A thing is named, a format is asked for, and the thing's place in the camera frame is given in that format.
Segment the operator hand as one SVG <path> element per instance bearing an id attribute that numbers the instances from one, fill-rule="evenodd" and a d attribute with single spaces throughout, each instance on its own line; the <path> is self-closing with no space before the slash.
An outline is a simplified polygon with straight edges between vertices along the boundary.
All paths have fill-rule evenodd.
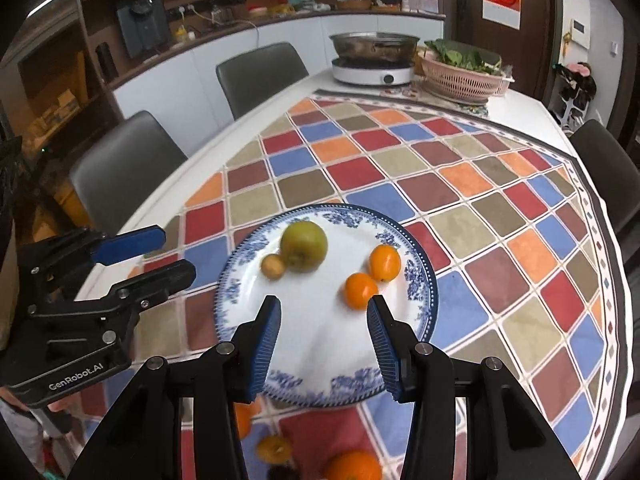
<path id="1" fill-rule="evenodd" d="M 1 387 L 0 388 L 0 398 L 3 401 L 6 401 L 7 404 L 10 404 L 12 406 L 14 406 L 14 408 L 19 408 L 22 411 L 29 411 L 29 407 L 26 406 L 23 402 L 21 402 L 20 400 L 17 399 L 16 396 L 14 396 L 11 391 L 9 389 L 7 389 L 6 387 Z M 74 393 L 71 394 L 70 396 L 66 396 L 65 398 L 61 399 L 61 400 L 57 400 L 53 403 L 50 403 L 48 405 L 48 409 L 51 412 L 60 412 L 63 410 L 67 410 L 70 406 L 72 406 L 73 404 L 77 403 L 79 400 L 79 394 L 78 393 Z"/>

